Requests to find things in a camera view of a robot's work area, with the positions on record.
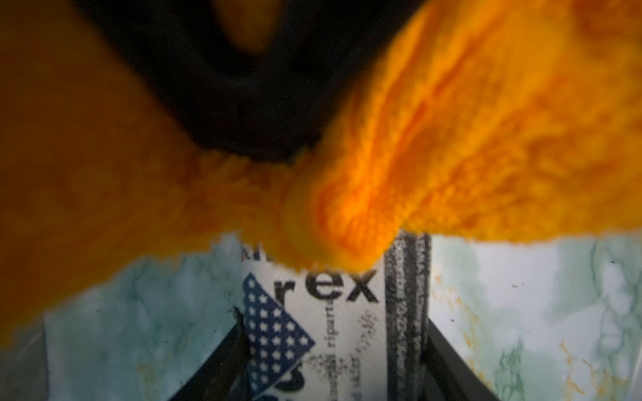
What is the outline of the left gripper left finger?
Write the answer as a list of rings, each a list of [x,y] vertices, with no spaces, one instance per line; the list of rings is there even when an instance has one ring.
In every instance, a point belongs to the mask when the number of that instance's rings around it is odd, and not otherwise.
[[[242,312],[234,307],[232,313],[233,329],[170,400],[231,399],[235,382],[243,375],[251,357]]]

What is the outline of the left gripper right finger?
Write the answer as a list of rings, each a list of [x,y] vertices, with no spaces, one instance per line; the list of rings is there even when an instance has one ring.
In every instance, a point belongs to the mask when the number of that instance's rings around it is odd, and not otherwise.
[[[426,368],[421,400],[498,401],[431,320],[427,335],[421,356]]]

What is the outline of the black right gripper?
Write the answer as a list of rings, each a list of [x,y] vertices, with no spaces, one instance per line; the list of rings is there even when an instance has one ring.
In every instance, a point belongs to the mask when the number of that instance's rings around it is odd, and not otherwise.
[[[76,7],[204,149],[284,162],[313,145],[339,97],[418,1],[287,1],[267,52],[232,42],[204,1]]]

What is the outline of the newspaper print eyeglass case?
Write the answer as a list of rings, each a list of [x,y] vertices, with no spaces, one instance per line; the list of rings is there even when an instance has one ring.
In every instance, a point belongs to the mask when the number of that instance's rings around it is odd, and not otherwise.
[[[431,239],[399,232],[365,272],[289,272],[242,249],[254,400],[418,400]]]

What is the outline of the orange microfiber cloth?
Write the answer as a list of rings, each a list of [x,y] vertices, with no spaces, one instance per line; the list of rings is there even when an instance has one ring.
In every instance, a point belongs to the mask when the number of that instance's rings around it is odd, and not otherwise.
[[[236,233],[362,272],[399,230],[641,227],[641,4],[418,1],[284,162],[204,149],[76,7],[1,4],[1,337],[141,257]],[[204,1],[252,56],[287,1]]]

